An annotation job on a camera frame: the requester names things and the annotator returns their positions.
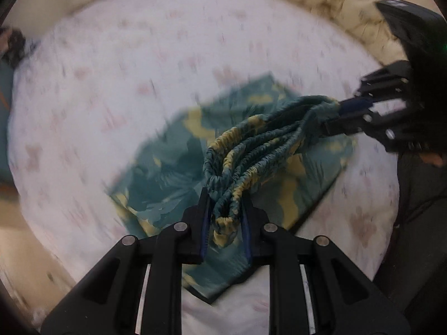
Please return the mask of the teal yellow floral pants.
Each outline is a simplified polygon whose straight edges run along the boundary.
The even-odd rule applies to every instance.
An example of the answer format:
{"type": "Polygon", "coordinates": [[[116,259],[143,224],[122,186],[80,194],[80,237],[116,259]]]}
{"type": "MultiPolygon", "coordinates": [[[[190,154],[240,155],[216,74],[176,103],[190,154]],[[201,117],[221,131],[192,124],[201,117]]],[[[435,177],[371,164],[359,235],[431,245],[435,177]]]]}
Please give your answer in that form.
{"type": "Polygon", "coordinates": [[[270,75],[180,113],[146,142],[109,191],[131,234],[157,235],[181,219],[206,190],[217,204],[200,265],[183,284],[212,303],[249,271],[242,243],[242,196],[250,194],[280,227],[297,228],[329,191],[353,154],[346,135],[323,137],[318,124],[338,104],[299,96],[270,75]]]}

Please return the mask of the white floral bed sheet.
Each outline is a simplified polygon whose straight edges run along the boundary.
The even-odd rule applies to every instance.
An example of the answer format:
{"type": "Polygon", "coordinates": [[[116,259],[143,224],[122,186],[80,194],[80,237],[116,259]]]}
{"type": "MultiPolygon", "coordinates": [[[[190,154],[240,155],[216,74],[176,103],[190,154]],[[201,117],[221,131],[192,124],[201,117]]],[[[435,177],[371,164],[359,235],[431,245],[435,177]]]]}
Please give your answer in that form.
{"type": "Polygon", "coordinates": [[[378,62],[285,0],[102,0],[60,20],[15,73],[10,158],[46,315],[125,235],[108,189],[148,140],[271,73],[303,95],[352,95],[378,62]]]}

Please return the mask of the dark clothes pile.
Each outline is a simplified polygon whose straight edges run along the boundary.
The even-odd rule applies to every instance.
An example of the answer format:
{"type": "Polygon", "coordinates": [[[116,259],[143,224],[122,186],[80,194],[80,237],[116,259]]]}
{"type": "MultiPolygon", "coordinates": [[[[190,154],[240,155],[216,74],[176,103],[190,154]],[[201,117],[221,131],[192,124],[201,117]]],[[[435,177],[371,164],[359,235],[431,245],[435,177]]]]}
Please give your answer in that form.
{"type": "Polygon", "coordinates": [[[36,48],[37,42],[26,39],[20,30],[12,27],[1,27],[1,60],[16,69],[23,59],[36,48]]]}

